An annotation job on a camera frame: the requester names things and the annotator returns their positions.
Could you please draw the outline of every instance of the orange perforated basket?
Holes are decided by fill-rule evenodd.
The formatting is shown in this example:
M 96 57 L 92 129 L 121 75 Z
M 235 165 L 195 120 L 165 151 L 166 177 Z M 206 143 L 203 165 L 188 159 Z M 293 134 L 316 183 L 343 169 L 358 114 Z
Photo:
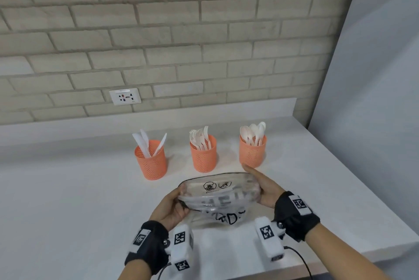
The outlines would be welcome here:
M 217 140 L 212 135 L 208 135 L 208 139 L 211 142 L 211 150 L 200 151 L 197 150 L 194 145 L 189 143 L 191 145 L 194 168 L 201 173 L 211 172 L 217 164 Z
M 150 140 L 148 150 L 152 156 L 158 145 L 160 144 L 159 140 Z M 146 179 L 154 181 L 156 179 L 162 178 L 167 172 L 167 163 L 166 156 L 164 155 L 164 147 L 160 151 L 150 158 L 145 158 L 144 154 L 139 147 L 135 148 L 135 156 L 137 157 L 138 164 L 143 172 L 143 175 Z
M 246 164 L 253 168 L 258 167 L 262 164 L 265 155 L 266 147 L 266 135 L 263 137 L 262 145 L 252 146 L 244 142 L 240 136 L 240 147 L 239 147 L 239 161 L 241 164 Z

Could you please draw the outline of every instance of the electrical outlet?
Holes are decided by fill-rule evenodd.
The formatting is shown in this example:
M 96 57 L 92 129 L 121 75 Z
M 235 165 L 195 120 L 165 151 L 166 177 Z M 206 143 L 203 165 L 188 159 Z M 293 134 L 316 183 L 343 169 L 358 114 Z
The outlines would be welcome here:
M 121 89 L 109 91 L 114 105 L 132 105 L 134 103 L 141 103 L 138 89 Z

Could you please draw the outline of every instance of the wire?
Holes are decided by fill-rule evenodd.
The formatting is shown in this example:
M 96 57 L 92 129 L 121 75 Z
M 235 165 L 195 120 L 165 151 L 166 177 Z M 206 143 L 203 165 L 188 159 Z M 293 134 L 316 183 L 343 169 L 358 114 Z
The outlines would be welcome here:
M 165 270 L 165 269 L 166 269 L 166 267 L 170 266 L 171 264 L 172 264 L 172 263 L 171 263 L 171 262 L 169 262 L 167 265 L 165 265 L 165 266 L 163 267 L 163 269 L 160 271 L 160 274 L 158 275 L 157 280 L 160 280 L 160 277 L 161 277 L 161 274 L 163 273 L 163 270 Z
M 292 251 L 294 251 L 298 256 L 300 256 L 301 260 L 304 262 L 304 264 L 306 265 L 308 274 L 310 275 L 310 279 L 313 280 L 313 276 L 311 275 L 310 269 L 308 268 L 306 261 L 304 260 L 304 258 L 300 255 L 300 253 L 295 250 L 294 248 L 288 247 L 288 246 L 284 246 L 284 249 L 291 249 Z

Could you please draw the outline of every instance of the backsplash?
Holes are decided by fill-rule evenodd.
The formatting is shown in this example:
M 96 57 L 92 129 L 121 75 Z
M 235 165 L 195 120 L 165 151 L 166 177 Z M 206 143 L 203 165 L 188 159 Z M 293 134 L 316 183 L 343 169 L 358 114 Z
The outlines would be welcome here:
M 306 125 L 350 1 L 0 0 L 0 124 L 297 97 Z

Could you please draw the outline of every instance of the black glove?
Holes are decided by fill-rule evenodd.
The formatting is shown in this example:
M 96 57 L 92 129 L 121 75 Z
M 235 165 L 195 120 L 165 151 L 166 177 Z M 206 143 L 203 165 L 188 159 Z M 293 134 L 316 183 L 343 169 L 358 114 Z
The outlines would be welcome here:
M 125 259 L 125 265 L 136 259 L 144 260 L 156 275 L 169 262 L 169 256 L 164 251 L 163 241 L 169 238 L 167 229 L 154 220 L 145 222 L 135 236 Z
M 320 223 L 320 218 L 299 196 L 285 192 L 275 203 L 274 221 L 282 223 L 286 234 L 300 242 L 304 241 L 307 233 Z

